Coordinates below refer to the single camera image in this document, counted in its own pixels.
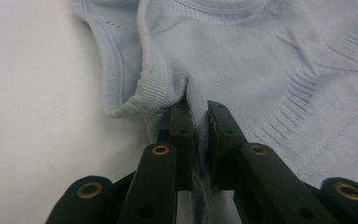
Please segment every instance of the black plastic part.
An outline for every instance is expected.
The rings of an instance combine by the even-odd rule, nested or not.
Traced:
[[[170,130],[168,130],[168,129],[160,129],[158,131],[157,142],[169,142],[169,141],[170,141]]]
[[[247,141],[226,106],[208,101],[208,118],[212,182],[218,189],[234,189],[234,153]]]
[[[117,223],[133,176],[134,173],[127,175],[113,185],[110,180],[93,175],[77,180],[56,203],[46,223]],[[101,191],[94,197],[80,198],[77,192],[89,183],[101,184]]]
[[[194,133],[187,104],[174,105],[171,109],[168,142],[177,149],[177,190],[191,190],[194,158]]]
[[[246,144],[237,159],[235,202],[243,223],[337,223],[271,148]]]
[[[358,183],[328,178],[322,183],[321,201],[340,223],[358,223]]]
[[[175,168],[174,146],[167,143],[148,146],[132,180],[117,223],[175,223]]]
[[[101,184],[101,191],[88,199],[78,197],[79,189],[88,183]],[[109,203],[111,185],[110,180],[99,176],[87,176],[77,180],[56,203],[46,223],[99,223]]]
[[[101,216],[100,223],[117,223],[134,175],[135,172],[118,180],[118,182],[111,186],[111,194],[109,195],[105,212]]]

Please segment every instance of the brass screw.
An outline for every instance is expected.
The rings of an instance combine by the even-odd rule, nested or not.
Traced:
[[[335,184],[335,189],[345,198],[358,201],[358,188],[343,182],[337,182]]]
[[[267,154],[266,149],[263,147],[259,147],[259,146],[251,146],[250,150],[253,154],[255,154],[257,156],[264,156]]]
[[[153,147],[152,152],[153,152],[153,154],[155,154],[157,156],[163,156],[163,155],[167,154],[168,152],[170,152],[170,149],[165,146],[156,146],[156,147]]]
[[[86,188],[94,187],[95,189],[92,192],[87,192]],[[84,184],[82,187],[80,187],[77,190],[77,197],[81,199],[89,199],[97,196],[101,190],[103,189],[103,186],[98,182],[89,182],[87,184]]]

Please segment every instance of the knit garment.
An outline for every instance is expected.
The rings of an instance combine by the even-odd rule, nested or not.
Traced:
[[[232,191],[211,189],[208,100],[302,181],[358,182],[358,1],[74,2],[100,48],[109,116],[144,116],[155,133],[187,99],[198,135],[196,223],[241,222]]]

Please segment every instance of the cloth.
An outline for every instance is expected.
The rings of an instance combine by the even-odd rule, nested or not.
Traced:
[[[210,188],[208,100],[301,180],[358,182],[358,1],[74,1],[103,57],[109,116],[156,123],[187,99],[196,223],[240,222],[232,192]]]

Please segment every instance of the white surface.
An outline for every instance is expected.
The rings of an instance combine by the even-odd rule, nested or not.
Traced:
[[[145,127],[109,119],[101,83],[71,1],[0,0],[0,223],[44,223],[78,178],[136,169]]]

